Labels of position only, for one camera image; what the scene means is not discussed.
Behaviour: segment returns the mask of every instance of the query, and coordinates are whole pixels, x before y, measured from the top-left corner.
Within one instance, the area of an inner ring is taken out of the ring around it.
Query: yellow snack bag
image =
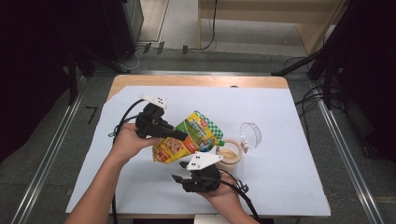
[[[154,161],[170,163],[196,151],[207,152],[218,145],[223,136],[221,129],[197,110],[179,123],[176,130],[188,136],[184,141],[168,137],[154,145]]]

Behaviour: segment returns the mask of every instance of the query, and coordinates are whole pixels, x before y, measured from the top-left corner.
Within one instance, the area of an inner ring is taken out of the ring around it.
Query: white surface
[[[90,185],[110,150],[112,138],[107,135],[141,92],[168,99],[168,109],[163,118],[172,125],[178,125],[197,109],[222,129],[224,138],[238,139],[239,127],[243,122],[254,122],[259,126],[262,143],[243,155],[234,171],[248,184],[247,196],[259,215],[330,215],[330,207],[290,91],[203,87],[126,87],[111,98],[103,108],[67,213],[71,212]],[[139,104],[130,116],[138,114],[145,105]],[[178,162],[153,162],[151,147],[143,149],[121,172],[116,194],[118,212],[216,214],[203,197],[184,192],[171,176],[187,177],[190,174],[180,168]]]
[[[196,215],[194,224],[229,224],[229,222],[220,215]]]

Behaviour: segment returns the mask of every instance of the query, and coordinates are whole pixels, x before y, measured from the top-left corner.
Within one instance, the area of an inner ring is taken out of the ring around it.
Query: finger
[[[121,130],[129,130],[129,131],[132,131],[132,132],[134,132],[134,129],[132,129],[132,128],[129,128],[129,127],[122,127],[122,128],[121,128]]]
[[[228,175],[227,173],[222,173],[221,174],[221,180],[224,180],[224,181],[226,181],[226,182],[228,182],[230,184],[233,184],[233,185],[236,184],[235,180],[230,175]]]
[[[210,198],[216,195],[214,191],[210,191],[208,193],[196,192],[197,194],[201,195],[204,198]]]
[[[135,129],[136,129],[136,126],[135,126],[134,123],[124,123],[124,124],[122,125],[122,128],[127,128],[127,129],[131,129],[131,130],[135,130]]]
[[[142,141],[142,144],[144,147],[149,147],[149,146],[153,146],[157,143],[160,143],[160,141],[161,141],[161,138],[150,137],[150,138],[144,139],[144,141]]]

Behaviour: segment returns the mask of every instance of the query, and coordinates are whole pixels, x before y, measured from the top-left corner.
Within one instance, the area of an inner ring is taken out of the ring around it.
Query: floor
[[[160,40],[169,0],[140,1],[145,20],[140,31],[140,42],[158,42]]]
[[[292,24],[244,22],[217,22],[216,34],[221,41],[216,39],[208,51],[190,50],[188,54],[182,55],[180,49],[183,45],[188,45],[189,49],[197,46],[196,21],[189,16],[195,13],[195,4],[195,0],[170,0],[162,31],[157,34],[160,41],[165,41],[166,49],[159,55],[156,49],[145,54],[139,51],[136,53],[139,61],[135,57],[130,57],[122,64],[132,67],[139,62],[135,70],[131,69],[133,74],[159,71],[155,73],[195,75],[211,71],[218,72],[218,75],[267,76],[268,73],[281,70],[284,66],[299,60],[292,57],[306,56]],[[203,23],[206,36],[204,43],[208,43],[211,34],[209,21],[206,29],[204,26],[206,25]],[[236,31],[235,26],[243,27],[244,32]],[[249,34],[249,30],[251,32],[257,29],[266,32],[260,38],[246,35]],[[85,91],[76,105],[76,114],[68,123],[64,139],[57,148],[51,167],[43,176],[45,181],[36,190],[38,193],[34,195],[34,204],[31,210],[25,212],[26,216],[21,217],[21,223],[62,223],[66,217],[65,208],[116,75],[101,64],[96,64],[95,67],[95,75],[88,79],[86,85],[83,83],[79,87],[81,91]],[[287,75],[294,101],[301,100],[312,88],[311,81],[304,75],[308,68],[309,65]],[[64,114],[70,109],[67,101],[68,92],[65,92],[42,120],[28,143],[0,163],[0,223],[10,223],[18,214],[22,197],[32,183],[43,158],[46,158],[52,137],[63,122]],[[301,113],[301,108],[297,107],[297,111]],[[367,158],[347,114],[337,109],[332,112],[346,139],[348,151],[359,167],[362,178],[382,215],[382,223],[396,223],[396,164],[387,160]],[[300,223],[373,223],[362,207],[360,195],[351,181],[347,165],[329,131],[323,108],[318,105],[307,113],[307,122],[311,133],[311,152],[332,209],[332,216],[320,219],[304,217]],[[275,220],[276,224],[297,221],[292,217]],[[132,223],[132,220],[121,219],[120,223]]]

